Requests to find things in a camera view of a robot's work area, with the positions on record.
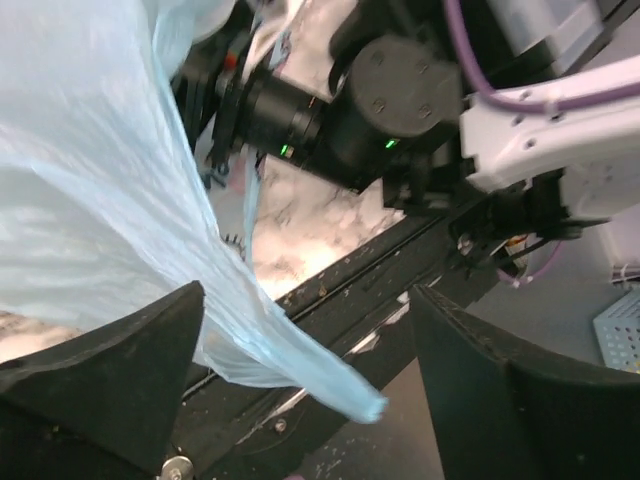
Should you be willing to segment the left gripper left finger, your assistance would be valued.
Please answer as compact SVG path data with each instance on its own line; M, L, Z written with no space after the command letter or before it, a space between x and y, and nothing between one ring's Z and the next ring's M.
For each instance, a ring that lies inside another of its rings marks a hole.
M155 479L200 334L191 282L108 325L1 365L4 479Z

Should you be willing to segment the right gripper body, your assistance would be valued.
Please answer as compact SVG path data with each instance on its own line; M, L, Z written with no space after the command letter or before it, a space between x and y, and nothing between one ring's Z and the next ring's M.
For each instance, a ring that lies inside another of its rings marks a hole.
M190 148L205 141L205 151L194 155L200 170L217 169L244 146L269 151L269 126L259 102L270 72L264 60L249 65L253 39L248 23L223 26L196 43L171 81Z

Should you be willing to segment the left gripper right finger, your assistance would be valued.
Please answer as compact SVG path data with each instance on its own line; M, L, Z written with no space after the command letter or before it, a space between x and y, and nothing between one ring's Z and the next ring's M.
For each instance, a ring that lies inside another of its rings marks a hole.
M409 297L445 478L638 478L638 375L546 350L427 286Z

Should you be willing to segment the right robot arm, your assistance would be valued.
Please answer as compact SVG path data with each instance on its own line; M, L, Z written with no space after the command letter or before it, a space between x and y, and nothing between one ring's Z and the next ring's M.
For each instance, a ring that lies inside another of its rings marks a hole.
M189 141L213 130L206 178L249 146L362 192L455 143L451 165L429 168L420 182L447 191L467 181L491 194L639 144L635 59L465 100L456 65L385 35L334 68L327 101L263 65L245 74L247 57L232 43L226 33L207 41L174 81Z

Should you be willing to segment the blue plastic bag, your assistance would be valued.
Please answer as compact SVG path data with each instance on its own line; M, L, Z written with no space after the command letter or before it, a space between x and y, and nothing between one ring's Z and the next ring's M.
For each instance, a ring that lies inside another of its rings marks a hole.
M349 419L386 398L296 327L222 240L170 86L229 1L1 5L1 308L91 330L199 281L195 360Z

